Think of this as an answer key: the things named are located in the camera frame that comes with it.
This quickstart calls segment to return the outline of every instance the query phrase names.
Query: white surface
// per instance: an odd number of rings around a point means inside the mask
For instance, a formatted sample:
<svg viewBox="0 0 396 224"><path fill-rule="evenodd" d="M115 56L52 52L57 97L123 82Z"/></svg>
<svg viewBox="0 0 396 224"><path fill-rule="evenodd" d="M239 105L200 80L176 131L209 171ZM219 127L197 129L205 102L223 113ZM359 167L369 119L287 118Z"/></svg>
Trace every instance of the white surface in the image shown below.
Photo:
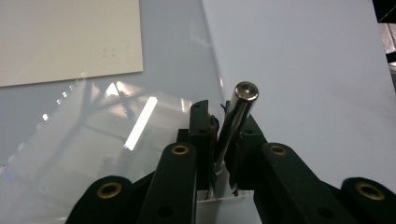
<svg viewBox="0 0 396 224"><path fill-rule="evenodd" d="M370 0L204 0L226 99L260 89L252 115L318 177L396 192L396 95Z"/></svg>
<svg viewBox="0 0 396 224"><path fill-rule="evenodd" d="M0 2L0 86L143 70L138 0Z"/></svg>

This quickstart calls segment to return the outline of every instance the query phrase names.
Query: cylinder top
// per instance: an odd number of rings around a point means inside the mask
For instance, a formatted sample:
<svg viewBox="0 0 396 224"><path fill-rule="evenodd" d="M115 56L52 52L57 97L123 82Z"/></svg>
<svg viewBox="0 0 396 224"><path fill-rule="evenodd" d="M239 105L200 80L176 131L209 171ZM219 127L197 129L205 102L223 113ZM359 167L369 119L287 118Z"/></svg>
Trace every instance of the cylinder top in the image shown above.
<svg viewBox="0 0 396 224"><path fill-rule="evenodd" d="M259 97L259 89L251 82L241 82L235 87L235 95L242 100L255 101Z"/></svg>

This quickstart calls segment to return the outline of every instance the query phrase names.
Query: shiny metal cylinder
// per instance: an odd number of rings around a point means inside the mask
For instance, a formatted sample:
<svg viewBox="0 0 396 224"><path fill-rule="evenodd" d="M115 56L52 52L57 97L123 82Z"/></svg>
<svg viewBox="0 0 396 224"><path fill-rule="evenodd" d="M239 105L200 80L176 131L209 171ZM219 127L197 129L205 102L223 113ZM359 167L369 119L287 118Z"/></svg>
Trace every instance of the shiny metal cylinder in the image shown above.
<svg viewBox="0 0 396 224"><path fill-rule="evenodd" d="M228 147L237 140L258 97L259 89L253 83L241 82L236 85L231 102L227 106L225 120L219 136L218 148L220 152L214 169L217 175L221 171Z"/></svg>

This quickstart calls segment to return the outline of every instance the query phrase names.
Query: glass surface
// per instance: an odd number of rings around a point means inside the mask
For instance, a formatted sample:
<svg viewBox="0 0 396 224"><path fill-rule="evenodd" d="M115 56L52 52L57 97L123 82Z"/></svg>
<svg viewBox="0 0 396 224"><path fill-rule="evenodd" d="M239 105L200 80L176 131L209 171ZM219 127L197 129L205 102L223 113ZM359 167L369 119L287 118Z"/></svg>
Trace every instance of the glass surface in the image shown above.
<svg viewBox="0 0 396 224"><path fill-rule="evenodd" d="M222 121L201 2L140 4L144 72L0 89L1 223L64 223L95 180L151 173L195 102ZM217 197L233 197L221 179Z"/></svg>

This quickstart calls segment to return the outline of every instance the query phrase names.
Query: brass ring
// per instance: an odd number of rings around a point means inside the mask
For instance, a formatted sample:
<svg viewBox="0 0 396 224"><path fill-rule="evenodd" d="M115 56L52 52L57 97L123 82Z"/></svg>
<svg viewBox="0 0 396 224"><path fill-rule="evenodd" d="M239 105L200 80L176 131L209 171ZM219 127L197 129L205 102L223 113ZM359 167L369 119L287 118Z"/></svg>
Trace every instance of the brass ring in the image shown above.
<svg viewBox="0 0 396 224"><path fill-rule="evenodd" d="M109 199L117 196L122 189L122 184L119 182L109 182L102 185L97 191L96 194L101 199Z"/></svg>
<svg viewBox="0 0 396 224"><path fill-rule="evenodd" d="M284 156L288 153L288 151L285 148L283 148L281 146L277 146L277 145L270 146L270 150L272 151L272 153L274 153L278 156Z"/></svg>
<svg viewBox="0 0 396 224"><path fill-rule="evenodd" d="M355 185L355 189L358 193L371 200L382 201L385 199L385 194L371 184L359 182Z"/></svg>
<svg viewBox="0 0 396 224"><path fill-rule="evenodd" d="M175 146L172 148L172 153L178 156L189 153L190 149L185 146Z"/></svg>

